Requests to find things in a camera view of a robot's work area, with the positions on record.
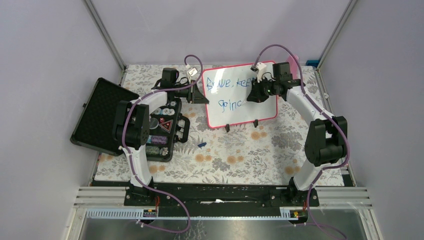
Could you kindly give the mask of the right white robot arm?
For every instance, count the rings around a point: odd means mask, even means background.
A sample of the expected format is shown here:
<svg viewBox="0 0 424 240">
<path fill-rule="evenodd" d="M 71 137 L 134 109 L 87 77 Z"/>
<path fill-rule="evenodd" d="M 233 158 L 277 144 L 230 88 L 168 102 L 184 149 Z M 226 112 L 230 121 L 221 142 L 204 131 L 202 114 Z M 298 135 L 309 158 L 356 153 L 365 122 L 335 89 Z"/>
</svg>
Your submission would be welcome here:
<svg viewBox="0 0 424 240">
<path fill-rule="evenodd" d="M 299 206 L 307 199 L 305 191 L 315 185 L 322 171 L 334 169 L 340 159 L 347 157 L 347 120 L 319 106 L 303 80 L 293 77 L 288 62 L 274 63 L 270 77 L 267 65 L 262 62 L 254 63 L 250 69 L 256 76 L 252 79 L 248 102 L 263 103 L 271 96 L 281 97 L 308 125 L 304 144 L 306 161 L 290 180 L 286 193 L 287 201 Z"/>
</svg>

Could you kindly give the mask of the pink framed whiteboard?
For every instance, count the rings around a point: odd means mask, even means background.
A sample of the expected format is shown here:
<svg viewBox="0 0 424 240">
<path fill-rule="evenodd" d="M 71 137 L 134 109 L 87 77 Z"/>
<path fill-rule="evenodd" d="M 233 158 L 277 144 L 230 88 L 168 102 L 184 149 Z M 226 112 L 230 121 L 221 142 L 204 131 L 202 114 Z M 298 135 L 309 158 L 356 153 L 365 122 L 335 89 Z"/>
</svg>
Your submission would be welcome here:
<svg viewBox="0 0 424 240">
<path fill-rule="evenodd" d="M 209 68 L 202 73 L 207 124 L 211 129 L 273 119 L 278 115 L 278 98 L 240 105 L 249 95 L 257 74 L 251 63 Z"/>
</svg>

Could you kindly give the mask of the blue marker cap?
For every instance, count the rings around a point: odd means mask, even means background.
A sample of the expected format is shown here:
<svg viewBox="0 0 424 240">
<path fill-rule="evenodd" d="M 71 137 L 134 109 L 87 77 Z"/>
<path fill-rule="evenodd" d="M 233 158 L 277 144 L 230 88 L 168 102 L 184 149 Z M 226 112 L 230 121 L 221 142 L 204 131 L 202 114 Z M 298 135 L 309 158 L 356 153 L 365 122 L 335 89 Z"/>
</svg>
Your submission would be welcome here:
<svg viewBox="0 0 424 240">
<path fill-rule="evenodd" d="M 207 143 L 206 143 L 206 142 L 202 142 L 202 143 L 198 144 L 197 146 L 198 146 L 199 148 L 202 148 L 202 147 L 204 147 L 204 146 L 206 146 L 206 145 L 207 145 Z"/>
</svg>

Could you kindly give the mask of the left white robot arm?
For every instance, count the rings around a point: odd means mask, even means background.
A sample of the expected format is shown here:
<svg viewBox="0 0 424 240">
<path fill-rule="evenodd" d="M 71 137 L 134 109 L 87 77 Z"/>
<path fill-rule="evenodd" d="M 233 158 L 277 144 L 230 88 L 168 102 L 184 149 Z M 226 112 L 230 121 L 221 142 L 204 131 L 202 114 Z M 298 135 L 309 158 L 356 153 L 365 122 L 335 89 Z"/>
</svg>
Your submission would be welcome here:
<svg viewBox="0 0 424 240">
<path fill-rule="evenodd" d="M 144 206 L 152 204 L 155 192 L 150 186 L 153 177 L 149 171 L 147 143 L 150 136 L 150 116 L 158 108 L 175 98 L 186 98 L 189 103 L 206 104 L 205 96 L 195 97 L 204 69 L 186 66 L 186 83 L 178 82 L 180 72 L 166 67 L 152 89 L 134 100 L 117 104 L 112 137 L 122 149 L 130 167 L 130 184 L 138 187 L 136 199 Z"/>
</svg>

